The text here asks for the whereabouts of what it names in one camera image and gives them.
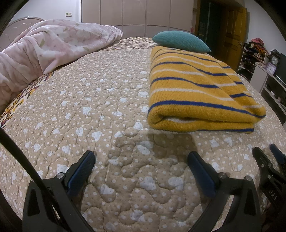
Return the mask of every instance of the wall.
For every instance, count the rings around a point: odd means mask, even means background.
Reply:
[[[247,41],[261,38],[270,52],[276,49],[286,55],[286,41],[267,12],[254,0],[245,0],[249,12],[249,31]]]
[[[66,12],[71,12],[72,17],[66,17]],[[30,0],[14,15],[11,22],[26,16],[81,22],[81,0]]]

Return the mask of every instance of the pink blanket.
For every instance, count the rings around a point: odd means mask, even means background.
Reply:
[[[21,33],[0,52],[0,112],[33,80],[95,52],[123,33],[114,26],[49,19]]]

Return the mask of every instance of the quilted bedspread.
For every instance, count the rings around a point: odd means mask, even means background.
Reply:
[[[266,117],[252,134],[173,133],[150,129],[151,48],[146,38],[124,39],[44,76],[24,90],[2,115],[1,125],[42,178],[65,172],[86,150],[97,154],[81,212],[95,231],[188,231],[207,200],[186,164],[196,150],[218,172],[250,175],[258,186],[252,148],[275,143],[286,152],[286,133],[272,109],[245,80]],[[30,177],[0,148],[0,188],[22,217]],[[261,210],[266,197],[258,189]],[[216,228],[222,225],[226,205]]]

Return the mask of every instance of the clock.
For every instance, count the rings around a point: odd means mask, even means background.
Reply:
[[[268,71],[269,73],[274,75],[274,73],[276,71],[276,66],[274,66],[271,62],[268,62],[268,65],[266,67],[266,71]]]
[[[280,53],[277,50],[272,50],[269,62],[277,68],[279,65],[279,60],[280,60]]]

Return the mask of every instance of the screw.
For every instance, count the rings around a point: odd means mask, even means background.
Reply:
[[[245,178],[246,178],[247,181],[252,181],[251,176],[245,176]]]
[[[61,179],[61,178],[63,178],[64,175],[65,175],[65,174],[64,174],[63,172],[59,172],[59,173],[57,174],[57,178],[58,178],[58,179]]]
[[[226,175],[224,172],[220,172],[220,173],[219,173],[219,177],[220,177],[221,179],[224,179],[224,178],[227,177],[227,175]]]

